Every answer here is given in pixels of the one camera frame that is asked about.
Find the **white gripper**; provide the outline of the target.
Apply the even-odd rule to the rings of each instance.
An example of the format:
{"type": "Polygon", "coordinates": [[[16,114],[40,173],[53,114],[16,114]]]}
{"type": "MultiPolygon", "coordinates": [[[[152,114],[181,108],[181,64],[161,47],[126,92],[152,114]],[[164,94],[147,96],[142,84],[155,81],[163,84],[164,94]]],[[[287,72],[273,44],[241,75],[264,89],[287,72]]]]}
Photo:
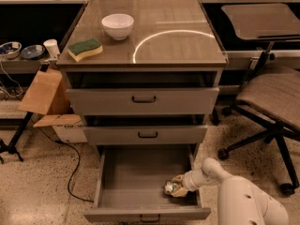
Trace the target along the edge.
{"type": "Polygon", "coordinates": [[[188,191],[195,191],[199,189],[203,185],[203,181],[204,178],[202,170],[194,170],[186,172],[184,175],[176,175],[172,179],[172,182],[179,184],[182,183],[183,187],[179,184],[173,184],[171,195],[174,198],[186,197],[188,191]]]}

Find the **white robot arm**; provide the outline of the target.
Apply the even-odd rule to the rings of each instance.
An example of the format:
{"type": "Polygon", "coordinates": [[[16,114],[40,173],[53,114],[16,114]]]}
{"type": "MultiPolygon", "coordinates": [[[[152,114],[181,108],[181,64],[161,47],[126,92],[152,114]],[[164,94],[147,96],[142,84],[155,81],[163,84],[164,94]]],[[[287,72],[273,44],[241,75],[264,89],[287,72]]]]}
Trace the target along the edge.
{"type": "Polygon", "coordinates": [[[200,169],[175,176],[165,185],[165,193],[185,197],[202,186],[219,184],[218,225],[289,225],[286,208],[242,176],[225,171],[213,158],[206,158],[200,169]]]}

